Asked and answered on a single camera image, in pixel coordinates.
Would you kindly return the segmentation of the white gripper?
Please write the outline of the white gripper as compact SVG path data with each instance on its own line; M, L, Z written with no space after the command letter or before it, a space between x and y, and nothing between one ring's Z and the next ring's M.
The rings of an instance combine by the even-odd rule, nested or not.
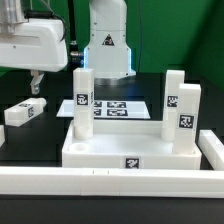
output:
M67 65L62 37L60 20L30 19L18 24L14 34L0 34L0 67L32 70L31 92L37 95L43 71L58 72Z

